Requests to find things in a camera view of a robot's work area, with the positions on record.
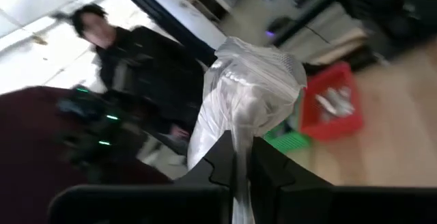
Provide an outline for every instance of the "black jacket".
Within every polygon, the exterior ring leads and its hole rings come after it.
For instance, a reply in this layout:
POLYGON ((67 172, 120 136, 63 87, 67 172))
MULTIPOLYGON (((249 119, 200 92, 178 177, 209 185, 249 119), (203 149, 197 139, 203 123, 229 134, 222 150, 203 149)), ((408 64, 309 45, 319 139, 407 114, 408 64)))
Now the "black jacket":
POLYGON ((150 125, 155 130, 168 133, 171 124, 194 128, 202 102, 203 70, 181 44, 145 27, 117 28, 115 43, 96 52, 107 89, 113 88, 119 65, 127 67, 125 88, 152 103, 156 115, 150 117, 150 125))

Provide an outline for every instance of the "black equipment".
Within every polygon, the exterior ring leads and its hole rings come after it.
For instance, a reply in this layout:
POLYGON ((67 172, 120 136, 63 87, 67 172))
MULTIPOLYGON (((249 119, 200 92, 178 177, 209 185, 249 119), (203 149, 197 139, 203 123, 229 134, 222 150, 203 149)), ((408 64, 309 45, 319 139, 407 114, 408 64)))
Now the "black equipment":
POLYGON ((92 183, 117 182, 112 167, 134 160, 147 139, 139 119, 127 112, 128 103, 121 97, 111 95, 105 100, 79 85, 58 103, 61 111, 74 113, 87 125, 80 133, 62 133, 58 140, 70 148, 68 161, 92 183))
MULTIPOLYGON (((231 223, 231 133, 171 185, 76 186, 56 197, 50 224, 231 223)), ((435 223, 437 189, 333 186, 255 138, 249 180, 257 224, 435 223)))

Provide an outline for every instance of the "wooden floor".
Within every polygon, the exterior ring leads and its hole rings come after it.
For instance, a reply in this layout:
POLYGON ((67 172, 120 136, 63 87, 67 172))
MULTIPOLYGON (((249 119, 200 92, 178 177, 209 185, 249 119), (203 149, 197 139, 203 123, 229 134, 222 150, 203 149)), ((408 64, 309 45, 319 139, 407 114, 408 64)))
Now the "wooden floor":
POLYGON ((289 157, 333 184, 437 186, 437 40, 355 77, 365 127, 289 157))

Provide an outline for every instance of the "black cable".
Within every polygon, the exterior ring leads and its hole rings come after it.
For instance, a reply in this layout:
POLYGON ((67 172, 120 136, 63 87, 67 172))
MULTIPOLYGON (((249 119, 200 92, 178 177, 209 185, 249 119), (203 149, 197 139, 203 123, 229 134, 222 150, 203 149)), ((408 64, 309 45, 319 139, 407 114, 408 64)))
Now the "black cable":
POLYGON ((305 28, 309 29, 309 31, 313 32, 315 35, 319 36, 320 39, 322 39, 324 42, 331 44, 327 39, 325 39, 323 36, 321 36, 318 32, 316 32, 314 29, 308 27, 308 26, 304 26, 305 28))

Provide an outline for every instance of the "red plastic crate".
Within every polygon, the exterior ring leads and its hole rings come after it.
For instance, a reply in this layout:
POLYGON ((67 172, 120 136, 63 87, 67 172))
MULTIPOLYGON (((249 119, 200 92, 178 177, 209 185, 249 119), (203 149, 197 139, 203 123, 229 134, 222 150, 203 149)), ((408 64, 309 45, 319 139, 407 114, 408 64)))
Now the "red plastic crate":
POLYGON ((359 93, 352 71, 347 63, 338 63, 317 74, 308 82, 302 102, 300 131, 314 139, 328 141, 353 133, 363 127, 359 93), (323 108, 315 99, 316 94, 323 94, 329 87, 347 86, 351 90, 350 101, 355 112, 347 117, 338 117, 329 122, 320 120, 323 108))

